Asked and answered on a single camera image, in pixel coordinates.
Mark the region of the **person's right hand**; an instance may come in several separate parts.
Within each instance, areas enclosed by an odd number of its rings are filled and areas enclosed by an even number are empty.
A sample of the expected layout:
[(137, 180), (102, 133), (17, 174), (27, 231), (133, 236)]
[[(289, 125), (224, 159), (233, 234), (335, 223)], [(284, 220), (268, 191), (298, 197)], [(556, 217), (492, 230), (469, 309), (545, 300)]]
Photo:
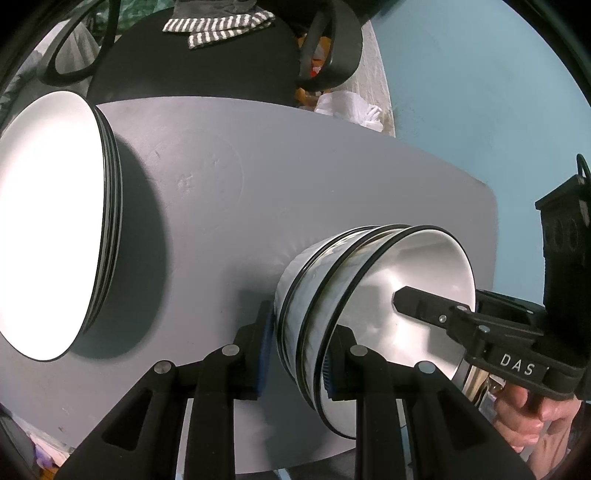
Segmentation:
[(577, 397), (563, 401), (543, 397), (531, 406), (528, 390), (507, 383), (495, 401), (493, 426), (518, 452), (535, 446), (544, 456), (563, 455), (581, 405)]

